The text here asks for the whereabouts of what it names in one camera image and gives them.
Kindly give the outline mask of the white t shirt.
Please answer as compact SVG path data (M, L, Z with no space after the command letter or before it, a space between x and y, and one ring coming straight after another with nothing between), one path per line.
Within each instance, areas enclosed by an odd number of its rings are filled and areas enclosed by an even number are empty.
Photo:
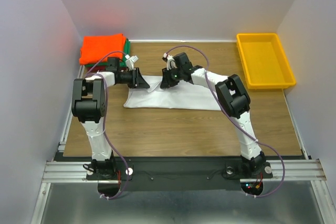
M172 88L161 89L161 77L145 76L144 79L150 87L129 89L128 98L123 105L125 108L220 110L208 88L181 81Z

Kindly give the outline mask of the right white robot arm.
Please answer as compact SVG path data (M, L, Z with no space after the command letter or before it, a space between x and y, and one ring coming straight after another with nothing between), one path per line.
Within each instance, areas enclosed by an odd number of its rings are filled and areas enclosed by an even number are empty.
M180 81L208 88L220 110L236 128L243 174L248 177L258 174L266 163L266 158L253 130L250 97L240 77L236 74L222 76L201 66L194 66L184 52L175 56L165 53L163 60L166 67L162 69L160 88L172 88Z

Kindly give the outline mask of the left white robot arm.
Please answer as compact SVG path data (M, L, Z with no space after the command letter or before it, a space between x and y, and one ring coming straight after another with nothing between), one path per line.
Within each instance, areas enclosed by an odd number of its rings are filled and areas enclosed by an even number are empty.
M74 80L71 111L84 127L92 151L92 161L84 168L90 179L113 179L117 175L113 150L105 136L104 122L108 107L108 88L126 84L130 89L148 89L150 85L134 66L137 56L126 55L126 67L120 59L109 57L105 71Z

